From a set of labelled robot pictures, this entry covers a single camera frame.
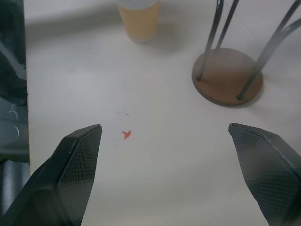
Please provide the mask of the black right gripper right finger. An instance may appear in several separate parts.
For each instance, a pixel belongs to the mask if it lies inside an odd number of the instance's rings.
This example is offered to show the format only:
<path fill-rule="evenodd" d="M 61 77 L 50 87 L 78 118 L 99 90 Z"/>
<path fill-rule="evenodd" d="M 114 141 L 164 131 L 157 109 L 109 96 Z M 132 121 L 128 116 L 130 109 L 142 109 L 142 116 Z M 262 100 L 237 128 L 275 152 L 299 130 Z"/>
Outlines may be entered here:
<path fill-rule="evenodd" d="M 269 226 L 301 226 L 301 156 L 279 135 L 232 123 L 244 181 Z"/>

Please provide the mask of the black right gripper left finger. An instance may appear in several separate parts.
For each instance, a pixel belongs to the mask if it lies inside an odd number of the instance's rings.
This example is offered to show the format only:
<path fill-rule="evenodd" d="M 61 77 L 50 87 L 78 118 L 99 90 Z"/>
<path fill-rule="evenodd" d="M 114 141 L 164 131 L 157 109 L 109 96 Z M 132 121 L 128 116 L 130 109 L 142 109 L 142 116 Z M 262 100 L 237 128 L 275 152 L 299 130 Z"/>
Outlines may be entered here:
<path fill-rule="evenodd" d="M 30 176 L 1 226 L 81 226 L 95 180 L 102 127 L 65 136 Z"/>

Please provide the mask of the orange ribbed paper cup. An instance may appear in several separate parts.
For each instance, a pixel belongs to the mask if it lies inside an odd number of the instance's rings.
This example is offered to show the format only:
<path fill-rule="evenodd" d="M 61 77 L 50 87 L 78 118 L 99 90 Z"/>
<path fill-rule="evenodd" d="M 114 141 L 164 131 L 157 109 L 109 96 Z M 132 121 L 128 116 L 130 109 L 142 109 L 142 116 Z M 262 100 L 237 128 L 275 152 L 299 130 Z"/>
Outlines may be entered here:
<path fill-rule="evenodd" d="M 157 30 L 160 0 L 117 0 L 118 9 L 128 37 L 145 42 Z"/>

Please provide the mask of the brown round stand with rods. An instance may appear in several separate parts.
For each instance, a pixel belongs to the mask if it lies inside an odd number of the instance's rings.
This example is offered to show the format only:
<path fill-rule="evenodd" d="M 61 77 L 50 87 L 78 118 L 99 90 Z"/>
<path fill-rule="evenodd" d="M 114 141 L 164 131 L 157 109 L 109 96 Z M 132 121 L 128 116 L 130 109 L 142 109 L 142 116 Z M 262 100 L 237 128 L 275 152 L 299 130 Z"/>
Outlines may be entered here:
<path fill-rule="evenodd" d="M 301 0 L 295 0 L 258 59 L 254 61 L 243 52 L 222 47 L 238 2 L 239 0 L 233 0 L 217 45 L 213 48 L 224 5 L 224 0 L 216 1 L 205 51 L 196 59 L 192 69 L 192 81 L 199 94 L 221 106 L 239 106 L 252 101 L 263 86 L 262 69 L 285 38 L 301 27 L 301 18 L 287 24 L 301 5 Z"/>

